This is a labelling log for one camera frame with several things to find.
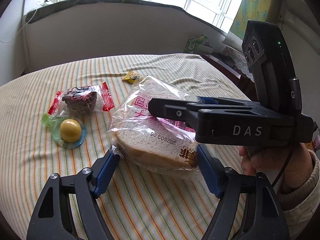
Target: yellow ball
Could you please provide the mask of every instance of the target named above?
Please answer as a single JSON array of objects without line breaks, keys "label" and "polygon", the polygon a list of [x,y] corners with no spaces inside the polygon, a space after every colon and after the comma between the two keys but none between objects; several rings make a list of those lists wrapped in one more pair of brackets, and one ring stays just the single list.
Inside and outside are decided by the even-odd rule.
[{"label": "yellow ball", "polygon": [[80,139],[82,129],[80,124],[73,119],[66,119],[60,125],[61,138],[69,143],[74,143]]}]

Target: striped tablecloth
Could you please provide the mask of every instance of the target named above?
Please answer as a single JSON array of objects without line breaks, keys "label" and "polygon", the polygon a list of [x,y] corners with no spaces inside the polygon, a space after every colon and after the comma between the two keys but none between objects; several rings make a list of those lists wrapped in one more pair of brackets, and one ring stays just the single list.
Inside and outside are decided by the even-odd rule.
[{"label": "striped tablecloth", "polygon": [[[149,74],[197,96],[247,99],[223,74],[196,55],[117,56],[46,68],[0,87],[0,210],[15,232],[26,238],[37,198],[49,175],[78,173],[108,150],[109,113],[83,119],[89,134],[78,148],[63,149],[40,119],[58,90],[107,82],[116,106],[131,88],[122,77],[129,70]],[[237,147],[209,145],[212,155],[238,172]],[[76,229],[86,239],[75,196]],[[98,200],[115,239],[201,239],[217,206],[201,178],[173,179],[121,160],[108,190]],[[232,228],[238,230],[241,196]]]}]

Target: sleeve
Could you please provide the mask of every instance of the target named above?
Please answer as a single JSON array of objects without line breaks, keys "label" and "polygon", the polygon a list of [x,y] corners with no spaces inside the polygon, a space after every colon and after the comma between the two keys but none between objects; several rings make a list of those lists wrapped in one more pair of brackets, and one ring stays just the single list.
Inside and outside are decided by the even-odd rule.
[{"label": "sleeve", "polygon": [[319,159],[309,151],[314,169],[310,178],[289,194],[278,194],[284,210],[290,232],[290,239],[295,239],[310,221],[320,203]]}]

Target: bread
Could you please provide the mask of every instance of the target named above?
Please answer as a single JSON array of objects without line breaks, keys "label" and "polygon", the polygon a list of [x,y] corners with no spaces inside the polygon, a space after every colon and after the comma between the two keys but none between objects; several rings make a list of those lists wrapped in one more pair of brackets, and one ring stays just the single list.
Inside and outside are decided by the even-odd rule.
[{"label": "bread", "polygon": [[155,78],[144,79],[115,114],[117,119],[122,118],[114,129],[120,151],[135,163],[153,170],[196,167],[194,131],[180,129],[172,124],[174,121],[150,116],[147,103],[154,97],[197,101],[197,97]]}]

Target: windowsill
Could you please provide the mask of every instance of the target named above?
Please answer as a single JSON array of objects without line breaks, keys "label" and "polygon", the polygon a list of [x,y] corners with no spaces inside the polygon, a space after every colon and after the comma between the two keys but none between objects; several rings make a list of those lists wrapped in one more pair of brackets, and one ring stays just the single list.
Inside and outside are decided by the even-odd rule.
[{"label": "windowsill", "polygon": [[43,6],[41,8],[38,8],[37,11],[33,10],[33,11],[29,11],[26,15],[26,22],[28,22],[29,24],[36,22],[38,20],[41,20],[51,14],[54,14],[56,12],[71,8],[75,5],[81,5],[81,4],[91,4],[91,3],[98,3],[98,2],[105,2],[105,3],[130,3],[130,4],[136,4],[138,6],[140,5],[145,5],[145,6],[159,6],[159,7],[169,7],[169,8],[173,8],[176,10],[179,10],[181,12],[184,12],[185,14],[187,14],[189,17],[192,17],[210,27],[212,27],[213,29],[215,29],[216,31],[218,31],[219,33],[221,33],[224,36],[227,36],[227,33],[225,33],[224,31],[220,30],[219,28],[213,26],[212,24],[205,22],[191,14],[188,14],[183,8],[174,6],[174,5],[167,5],[167,4],[162,4],[162,3],[155,3],[155,2],[149,2],[149,1],[143,1],[143,0],[64,0],[64,1],[60,1],[60,2],[56,2],[53,4],[49,4],[46,6]]}]

